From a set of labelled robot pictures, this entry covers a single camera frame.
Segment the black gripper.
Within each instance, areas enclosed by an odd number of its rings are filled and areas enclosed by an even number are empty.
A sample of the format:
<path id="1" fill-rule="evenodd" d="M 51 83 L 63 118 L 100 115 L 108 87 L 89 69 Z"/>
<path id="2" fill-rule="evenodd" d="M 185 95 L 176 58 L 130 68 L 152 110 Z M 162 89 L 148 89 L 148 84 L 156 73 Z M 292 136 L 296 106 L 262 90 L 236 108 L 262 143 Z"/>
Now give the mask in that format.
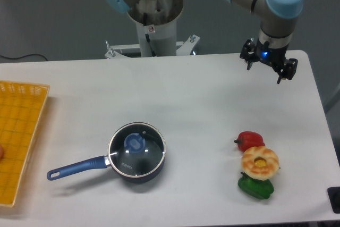
<path id="1" fill-rule="evenodd" d="M 274 71 L 279 71 L 277 84 L 280 84 L 281 80 L 292 80 L 298 66 L 297 59 L 286 60 L 287 49 L 288 45 L 281 48 L 270 48 L 268 41 L 262 44 L 259 39 L 256 43 L 248 39 L 241 49 L 240 58 L 247 64 L 247 70 L 251 69 L 253 63 L 261 62 L 273 68 Z"/>

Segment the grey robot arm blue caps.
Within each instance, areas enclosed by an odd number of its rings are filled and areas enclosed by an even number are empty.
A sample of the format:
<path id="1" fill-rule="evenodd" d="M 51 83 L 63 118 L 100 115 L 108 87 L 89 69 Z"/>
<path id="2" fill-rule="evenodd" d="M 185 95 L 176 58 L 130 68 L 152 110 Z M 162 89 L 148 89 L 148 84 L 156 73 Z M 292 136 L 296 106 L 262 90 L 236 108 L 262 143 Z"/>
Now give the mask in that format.
<path id="1" fill-rule="evenodd" d="M 285 54 L 291 42 L 304 0 L 227 0 L 248 10 L 261 19 L 258 39 L 248 39 L 240 58 L 250 69 L 255 62 L 271 67 L 278 80 L 292 80 L 298 61 Z"/>

